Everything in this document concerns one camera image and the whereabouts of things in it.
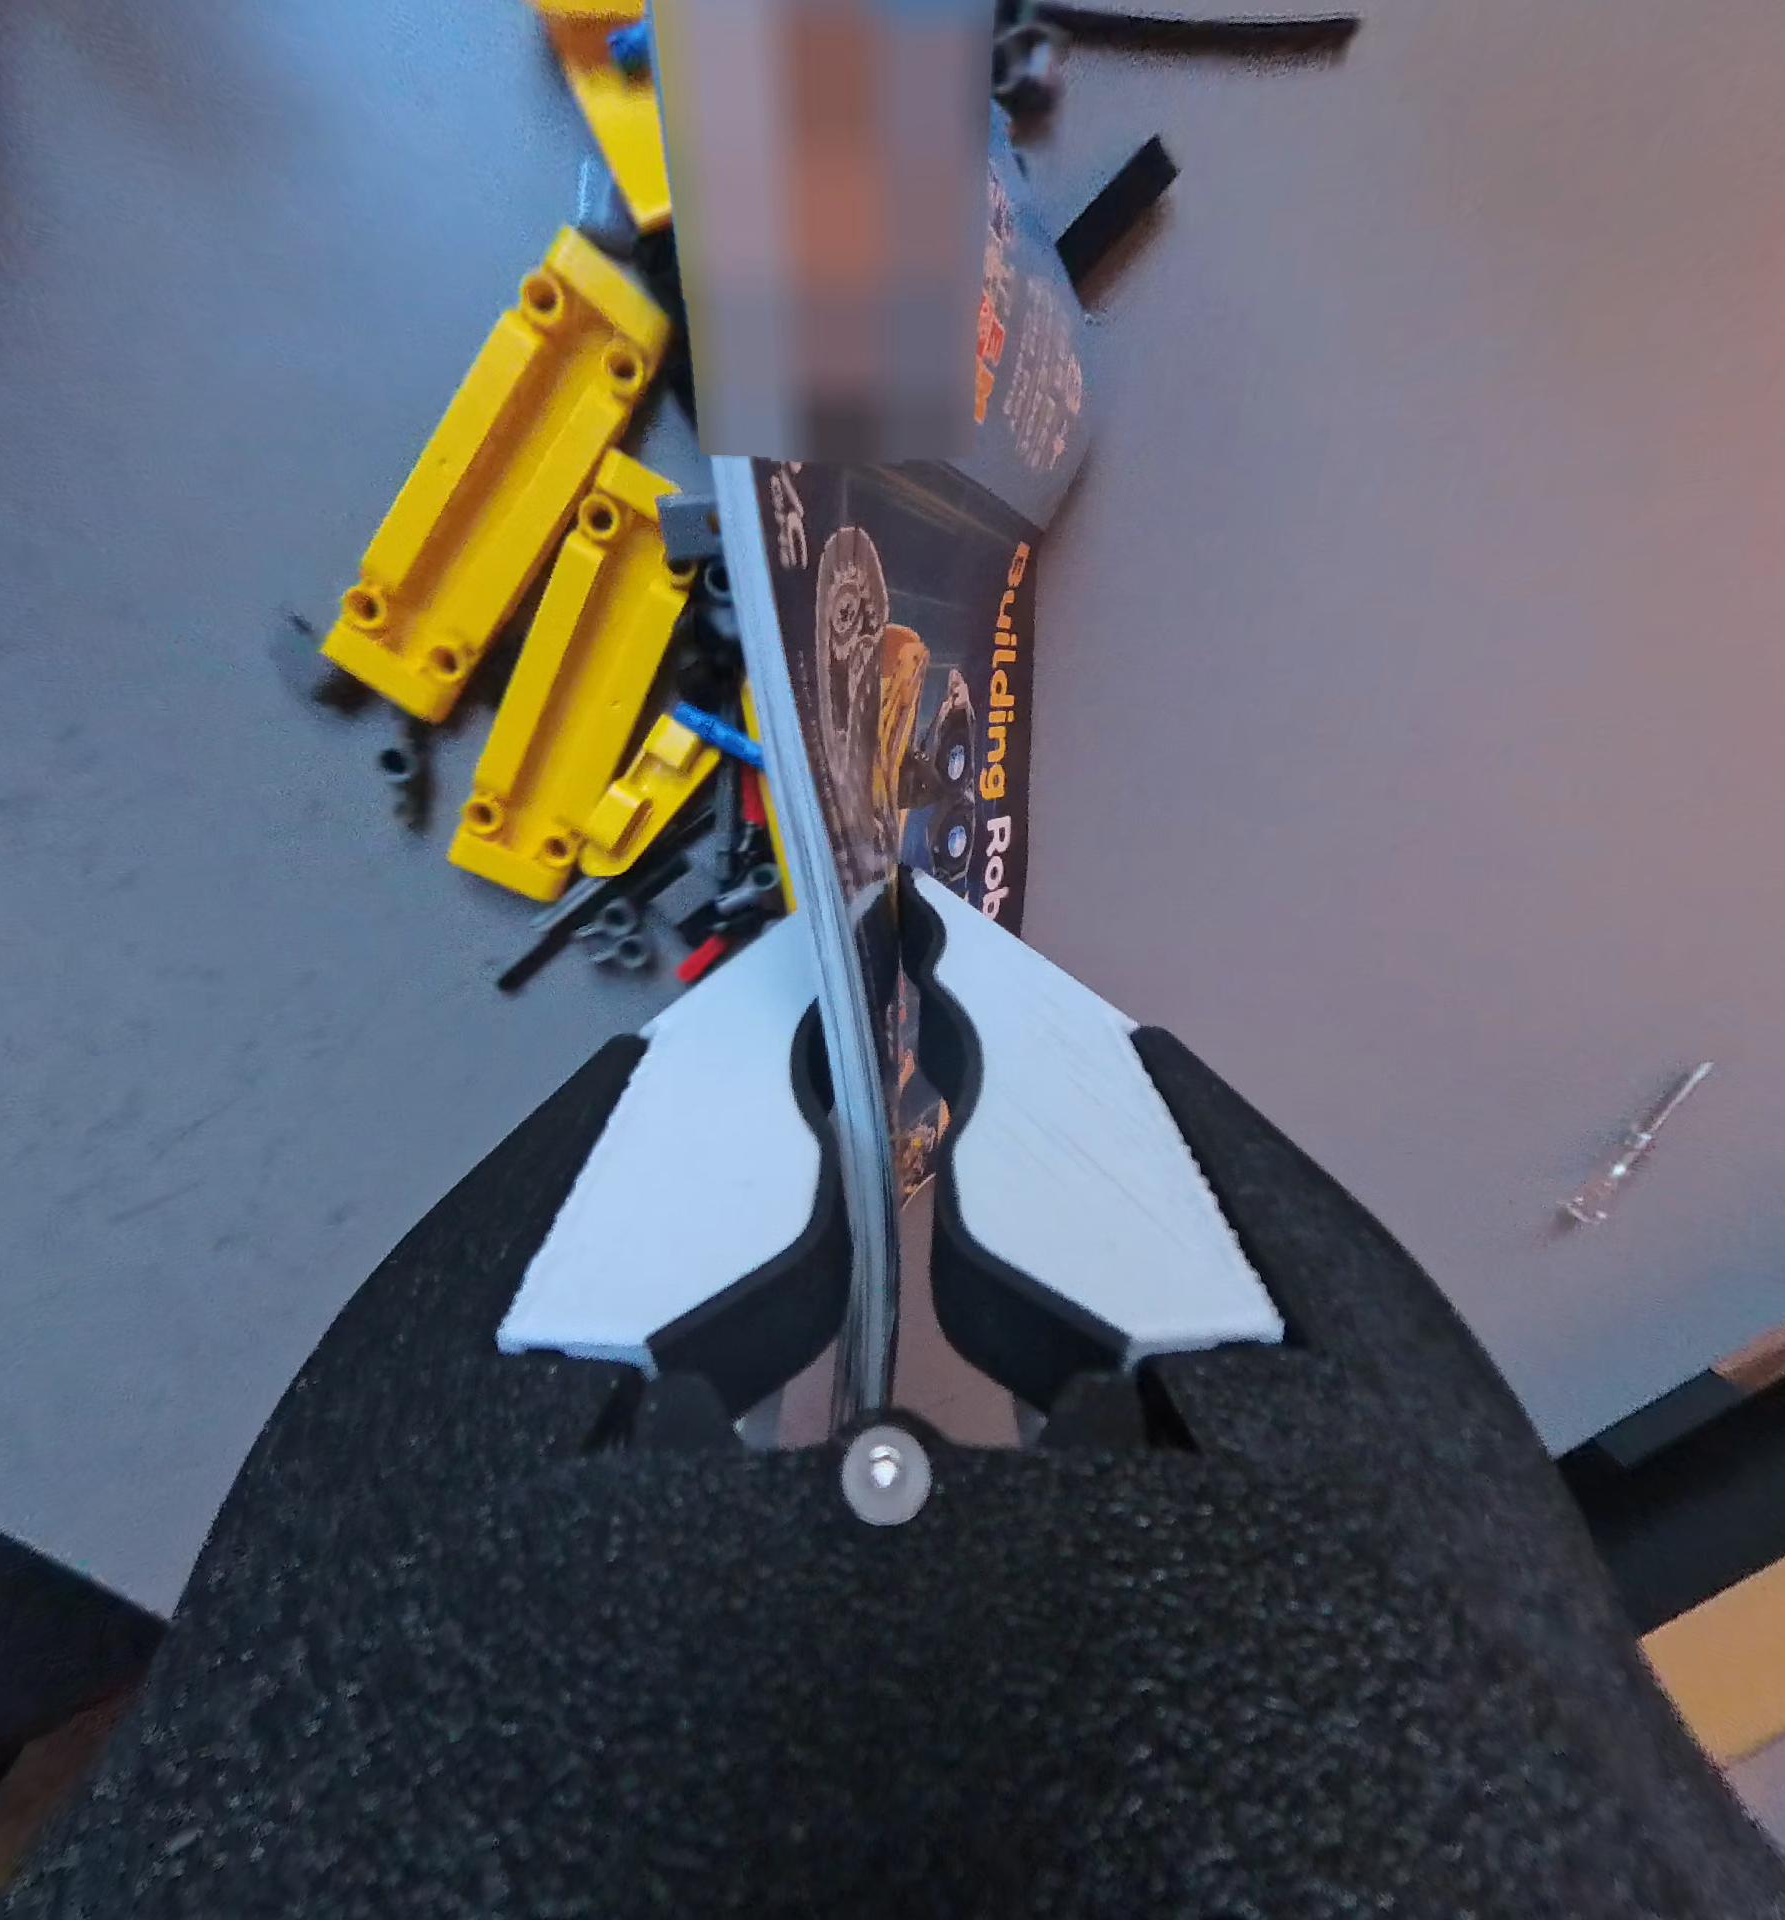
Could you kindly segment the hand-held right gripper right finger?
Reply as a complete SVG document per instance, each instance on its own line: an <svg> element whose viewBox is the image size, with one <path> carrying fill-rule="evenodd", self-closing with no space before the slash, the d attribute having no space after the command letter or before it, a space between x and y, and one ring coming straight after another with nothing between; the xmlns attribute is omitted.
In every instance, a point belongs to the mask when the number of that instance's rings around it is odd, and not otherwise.
<svg viewBox="0 0 1785 1920"><path fill-rule="evenodd" d="M948 1109L931 1289L953 1349L1050 1413L1081 1377L1283 1344L1135 1019L909 868L901 938Z"/></svg>

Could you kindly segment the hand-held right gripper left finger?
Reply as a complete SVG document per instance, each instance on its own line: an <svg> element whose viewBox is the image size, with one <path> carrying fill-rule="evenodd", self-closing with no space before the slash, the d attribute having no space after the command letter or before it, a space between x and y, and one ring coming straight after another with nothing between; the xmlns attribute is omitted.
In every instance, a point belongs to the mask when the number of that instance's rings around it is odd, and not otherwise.
<svg viewBox="0 0 1785 1920"><path fill-rule="evenodd" d="M852 1231L805 913L727 960L641 1049L497 1329L646 1377L694 1376L729 1413L837 1337Z"/></svg>

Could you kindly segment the pile of toy building pieces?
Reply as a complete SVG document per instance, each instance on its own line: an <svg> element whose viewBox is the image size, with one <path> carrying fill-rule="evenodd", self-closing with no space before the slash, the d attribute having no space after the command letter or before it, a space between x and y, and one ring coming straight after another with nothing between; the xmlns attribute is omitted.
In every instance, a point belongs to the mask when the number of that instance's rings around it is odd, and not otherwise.
<svg viewBox="0 0 1785 1920"><path fill-rule="evenodd" d="M577 169L568 227L623 263L664 308L671 321L660 369L613 447L639 459L626 439L644 401L656 396L663 381L668 381L676 401L690 397L664 133L650 75L650 8L534 3L534 11L591 144ZM694 564L696 577L688 609L673 631L641 714L643 745L630 750L636 757L630 772L655 786L659 831L624 871L572 874L559 899L529 897L542 905L542 913L533 945L501 975L504 993L523 985L560 944L583 945L601 966L646 966L650 939L641 928L641 913L646 909L664 913L688 939L690 952L680 961L678 975L694 982L789 905L782 865L773 850L773 807L762 782L759 722L745 680L712 497L707 492L682 492L674 484L674 494L660 501L660 524L668 555L678 564ZM472 670L474 678L497 643L513 635L515 626L523 626L517 651L501 670L501 683L494 688L489 732L567 533ZM327 668L334 678L354 682L360 691L384 700L330 662ZM401 732L400 744L379 755L379 765L395 786L400 820L412 827L423 827L426 820L431 738L450 722L472 678L439 724L418 722L384 700L397 710ZM471 787L472 778L459 803L459 818Z"/></svg>

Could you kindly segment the yellow long building brick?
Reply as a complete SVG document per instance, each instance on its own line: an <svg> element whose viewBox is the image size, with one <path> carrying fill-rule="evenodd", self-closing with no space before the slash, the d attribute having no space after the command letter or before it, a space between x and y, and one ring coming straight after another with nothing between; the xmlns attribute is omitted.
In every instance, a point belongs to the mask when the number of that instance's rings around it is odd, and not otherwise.
<svg viewBox="0 0 1785 1920"><path fill-rule="evenodd" d="M442 722L664 359L650 291L562 227L490 327L343 589L322 655Z"/></svg>
<svg viewBox="0 0 1785 1920"><path fill-rule="evenodd" d="M641 714L696 568L664 548L676 487L608 450L548 572L448 845L455 868L527 899L624 871L659 831L630 772Z"/></svg>

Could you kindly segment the toy instruction booklet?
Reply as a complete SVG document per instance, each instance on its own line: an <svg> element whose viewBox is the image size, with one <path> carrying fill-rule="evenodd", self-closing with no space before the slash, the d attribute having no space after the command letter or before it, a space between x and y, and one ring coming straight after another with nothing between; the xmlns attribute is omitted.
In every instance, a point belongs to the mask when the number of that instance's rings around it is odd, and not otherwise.
<svg viewBox="0 0 1785 1920"><path fill-rule="evenodd" d="M1040 546L1090 324L993 94L1025 3L652 3L696 424L837 1095L832 1417L888 1403L907 1195L905 865L1017 930Z"/></svg>

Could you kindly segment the clear plastic building pin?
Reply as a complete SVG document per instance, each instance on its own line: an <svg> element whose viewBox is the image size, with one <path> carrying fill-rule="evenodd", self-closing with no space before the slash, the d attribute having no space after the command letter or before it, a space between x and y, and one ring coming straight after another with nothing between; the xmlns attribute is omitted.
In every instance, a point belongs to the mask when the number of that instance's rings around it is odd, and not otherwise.
<svg viewBox="0 0 1785 1920"><path fill-rule="evenodd" d="M1660 1133L1715 1069L1713 1058L1697 1059L1620 1127L1590 1174L1559 1203L1557 1224L1563 1231L1588 1231L1611 1220L1652 1160Z"/></svg>

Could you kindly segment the yellow wooden beam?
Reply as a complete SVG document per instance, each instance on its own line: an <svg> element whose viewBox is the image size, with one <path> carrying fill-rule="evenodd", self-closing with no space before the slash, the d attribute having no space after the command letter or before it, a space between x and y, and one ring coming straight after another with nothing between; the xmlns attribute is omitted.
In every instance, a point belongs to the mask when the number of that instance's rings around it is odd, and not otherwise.
<svg viewBox="0 0 1785 1920"><path fill-rule="evenodd" d="M1717 1763L1785 1737L1785 1555L1638 1641L1679 1718Z"/></svg>

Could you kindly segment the black flat building strip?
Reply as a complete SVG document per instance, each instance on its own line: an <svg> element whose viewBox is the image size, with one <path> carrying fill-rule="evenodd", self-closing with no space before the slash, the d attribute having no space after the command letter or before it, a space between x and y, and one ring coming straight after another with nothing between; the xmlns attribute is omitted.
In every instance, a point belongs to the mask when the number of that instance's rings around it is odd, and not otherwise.
<svg viewBox="0 0 1785 1920"><path fill-rule="evenodd" d="M1144 234L1179 180L1160 133L1150 133L1103 180L1055 235L1055 251L1081 297Z"/></svg>

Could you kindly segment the black long building axle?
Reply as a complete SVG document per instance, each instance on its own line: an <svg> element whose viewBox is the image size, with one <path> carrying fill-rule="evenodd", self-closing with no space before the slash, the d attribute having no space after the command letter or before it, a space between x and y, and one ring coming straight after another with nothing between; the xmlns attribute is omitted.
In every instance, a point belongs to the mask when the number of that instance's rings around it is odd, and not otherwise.
<svg viewBox="0 0 1785 1920"><path fill-rule="evenodd" d="M1340 56L1362 16L1293 3L997 2L990 96L1017 119L1044 116L1072 45L1286 64Z"/></svg>

